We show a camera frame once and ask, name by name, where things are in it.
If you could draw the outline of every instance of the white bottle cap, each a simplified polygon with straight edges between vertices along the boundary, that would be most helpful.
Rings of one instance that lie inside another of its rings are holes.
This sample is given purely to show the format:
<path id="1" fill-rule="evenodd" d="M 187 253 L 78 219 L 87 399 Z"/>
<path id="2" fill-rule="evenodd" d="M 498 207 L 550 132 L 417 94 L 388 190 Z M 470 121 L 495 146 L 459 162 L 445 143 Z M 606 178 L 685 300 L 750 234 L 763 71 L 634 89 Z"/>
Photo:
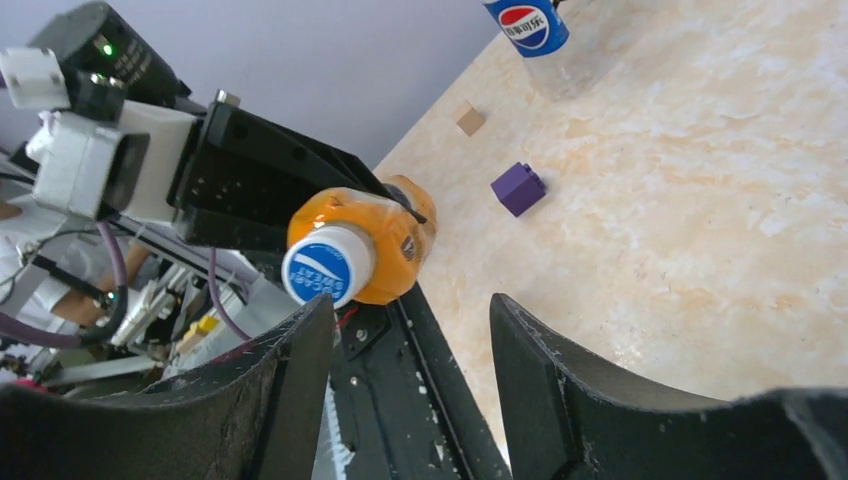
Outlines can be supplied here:
<path id="1" fill-rule="evenodd" d="M 340 308 L 365 288 L 377 259 L 371 239 L 354 229 L 340 225 L 317 228 L 286 252 L 283 284 L 296 302 L 303 305 L 329 293 L 333 308 Z"/>

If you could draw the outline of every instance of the bottle label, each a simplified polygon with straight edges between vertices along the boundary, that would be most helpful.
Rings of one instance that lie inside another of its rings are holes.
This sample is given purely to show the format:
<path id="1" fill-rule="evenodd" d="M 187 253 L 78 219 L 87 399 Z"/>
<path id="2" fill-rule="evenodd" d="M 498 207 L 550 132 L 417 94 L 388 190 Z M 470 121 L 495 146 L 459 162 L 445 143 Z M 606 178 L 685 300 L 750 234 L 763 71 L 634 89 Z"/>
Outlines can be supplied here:
<path id="1" fill-rule="evenodd" d="M 288 271 L 292 293 L 309 301 L 329 293 L 333 301 L 341 299 L 350 288 L 350 267 L 337 249 L 323 244 L 304 245 L 292 256 Z"/>
<path id="2" fill-rule="evenodd" d="M 484 5 L 524 57 L 547 55 L 568 40 L 568 29 L 550 0 L 499 0 Z"/>

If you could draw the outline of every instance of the black metal bracket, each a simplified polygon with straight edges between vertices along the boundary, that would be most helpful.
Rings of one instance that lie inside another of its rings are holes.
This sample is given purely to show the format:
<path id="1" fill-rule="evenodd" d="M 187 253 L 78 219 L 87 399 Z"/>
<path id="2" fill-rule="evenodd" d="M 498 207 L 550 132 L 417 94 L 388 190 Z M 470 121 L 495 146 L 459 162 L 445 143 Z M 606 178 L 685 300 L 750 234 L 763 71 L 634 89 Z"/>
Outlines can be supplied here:
<path id="1" fill-rule="evenodd" d="M 339 330 L 342 350 L 350 361 L 383 336 L 389 327 L 386 309 L 370 305 L 359 306 L 356 314 Z"/>
<path id="2" fill-rule="evenodd" d="M 629 372 L 492 298 L 516 480 L 848 478 L 848 389 L 722 402 Z"/>
<path id="3" fill-rule="evenodd" d="M 0 385 L 3 474 L 309 480 L 333 319 L 330 298 L 316 298 L 265 334 L 135 395 L 81 401 Z M 54 461 L 38 453 L 46 444 L 57 446 Z"/>
<path id="4" fill-rule="evenodd" d="M 352 359 L 338 351 L 331 371 L 342 440 L 355 453 L 352 479 L 450 478 L 463 467 L 448 440 L 433 392 L 406 340 L 400 319 L 389 318 L 373 348 Z"/>

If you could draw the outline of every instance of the screw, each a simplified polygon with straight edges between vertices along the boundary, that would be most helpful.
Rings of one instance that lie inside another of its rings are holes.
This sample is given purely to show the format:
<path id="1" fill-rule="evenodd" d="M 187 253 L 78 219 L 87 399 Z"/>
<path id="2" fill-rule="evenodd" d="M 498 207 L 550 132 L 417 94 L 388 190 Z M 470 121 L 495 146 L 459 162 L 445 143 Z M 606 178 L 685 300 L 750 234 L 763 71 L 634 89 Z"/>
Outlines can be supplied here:
<path id="1" fill-rule="evenodd" d="M 238 107 L 241 104 L 241 99 L 239 97 L 224 90 L 218 90 L 218 93 L 215 94 L 215 101 L 219 103 L 226 103 L 233 107 Z"/>
<path id="2" fill-rule="evenodd" d="M 92 73 L 91 76 L 88 77 L 88 79 L 91 80 L 91 83 L 95 85 L 109 85 L 109 80 L 99 73 Z"/>
<path id="3" fill-rule="evenodd" d="M 109 77 L 109 85 L 111 85 L 112 88 L 117 88 L 119 90 L 124 88 L 124 82 L 118 80 L 117 78 Z"/>

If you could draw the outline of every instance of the cable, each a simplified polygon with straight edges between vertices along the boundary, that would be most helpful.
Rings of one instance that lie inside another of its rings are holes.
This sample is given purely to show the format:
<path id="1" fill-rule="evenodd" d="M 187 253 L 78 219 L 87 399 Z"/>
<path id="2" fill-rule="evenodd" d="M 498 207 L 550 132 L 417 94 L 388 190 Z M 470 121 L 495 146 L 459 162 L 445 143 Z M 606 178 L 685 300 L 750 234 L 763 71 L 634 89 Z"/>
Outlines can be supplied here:
<path id="1" fill-rule="evenodd" d="M 35 247 L 35 249 L 32 251 L 32 253 L 28 254 L 28 257 L 34 257 L 38 252 L 41 251 L 42 248 L 44 248 L 45 245 L 47 245 L 47 243 L 49 241 L 51 241 L 55 238 L 61 237 L 63 235 L 70 235 L 70 234 L 73 234 L 73 233 L 93 234 L 93 233 L 97 233 L 97 230 L 63 230 L 61 232 L 57 232 L 53 236 L 48 237 L 48 238 L 42 240 L 41 242 L 39 242 L 38 245 Z M 29 261 L 24 261 L 24 264 L 20 268 L 18 268 L 15 271 L 15 273 L 9 275 L 9 277 L 0 281 L 0 287 L 3 287 L 4 285 L 7 285 L 9 283 L 12 284 L 12 286 L 9 287 L 9 290 L 6 292 L 6 295 L 4 295 L 2 299 L 0 299 L 0 306 L 5 305 L 6 302 L 8 302 L 10 298 L 12 298 L 12 294 L 15 292 L 15 284 L 18 280 L 18 277 L 21 275 L 21 273 L 23 273 L 23 271 L 29 265 L 30 265 Z"/>
<path id="2" fill-rule="evenodd" d="M 46 332 L 44 330 L 33 328 L 20 320 L 10 317 L 3 312 L 0 312 L 0 334 L 14 338 L 20 342 L 39 345 L 49 348 L 80 348 L 89 345 L 94 345 L 110 338 L 120 327 L 127 312 L 129 303 L 129 288 L 127 287 L 127 266 L 124 264 L 124 258 L 121 254 L 121 249 L 118 247 L 118 240 L 109 229 L 107 222 L 98 222 L 97 230 L 103 237 L 103 243 L 109 250 L 109 257 L 112 260 L 112 276 L 116 285 L 116 302 L 112 310 L 112 315 L 105 326 L 86 330 L 79 335 L 61 335 L 57 333 Z M 52 237 L 42 240 L 37 249 L 41 249 L 44 245 L 62 235 L 71 233 L 84 233 L 87 231 L 66 230 L 59 232 Z M 18 273 L 4 280 L 2 284 L 14 282 Z"/>
<path id="3" fill-rule="evenodd" d="M 227 315 L 224 310 L 224 304 L 221 303 L 221 292 L 218 291 L 218 278 L 215 276 L 215 270 L 218 263 L 218 250 L 215 248 L 209 249 L 209 296 L 212 297 L 212 304 L 215 305 L 215 310 L 218 310 L 218 316 L 227 324 L 228 327 L 242 340 L 250 340 L 250 335 L 244 333 L 244 330 L 236 325 L 236 322 Z"/>
<path id="4" fill-rule="evenodd" d="M 127 281 L 127 264 L 124 263 L 124 255 L 121 253 L 121 247 L 118 246 L 118 239 L 109 228 L 109 222 L 97 222 L 97 230 L 103 237 L 103 244 L 109 252 L 109 258 L 112 259 L 112 279 L 115 282 L 117 300 L 112 306 L 112 315 L 109 316 L 106 325 L 85 330 L 79 334 L 83 346 L 96 345 L 112 338 L 121 327 L 129 307 L 130 288 Z"/>

